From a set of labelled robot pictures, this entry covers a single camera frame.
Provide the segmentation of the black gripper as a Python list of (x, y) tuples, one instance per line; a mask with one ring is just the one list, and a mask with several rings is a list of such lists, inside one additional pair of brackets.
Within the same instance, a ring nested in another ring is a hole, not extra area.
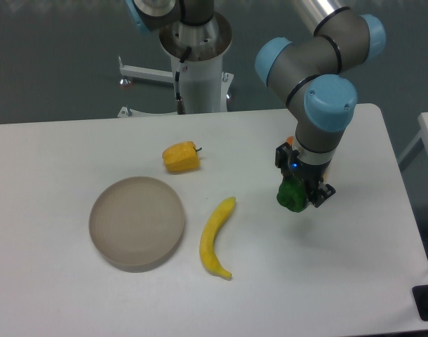
[(299, 180), (310, 182), (313, 187), (308, 193), (309, 202), (320, 207), (332, 197), (335, 188), (323, 182), (323, 176), (332, 160), (332, 152), (313, 152), (301, 145), (295, 136), (290, 136), (286, 142), (276, 148), (275, 166), (283, 176), (293, 174)]

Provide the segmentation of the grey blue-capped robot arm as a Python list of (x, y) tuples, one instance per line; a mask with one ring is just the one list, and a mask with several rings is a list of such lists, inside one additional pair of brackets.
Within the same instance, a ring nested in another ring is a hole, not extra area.
[[(268, 41), (255, 71), (295, 117), (295, 135), (276, 149), (283, 176), (278, 203), (293, 212), (320, 206), (334, 195), (324, 174), (354, 115), (357, 92), (341, 73), (381, 54), (386, 33), (372, 15), (357, 15), (340, 1), (294, 1), (312, 33), (295, 45)], [(159, 32), (168, 54), (179, 114), (219, 112), (226, 101), (222, 58), (232, 43), (227, 19), (212, 1), (127, 1), (134, 25)]]

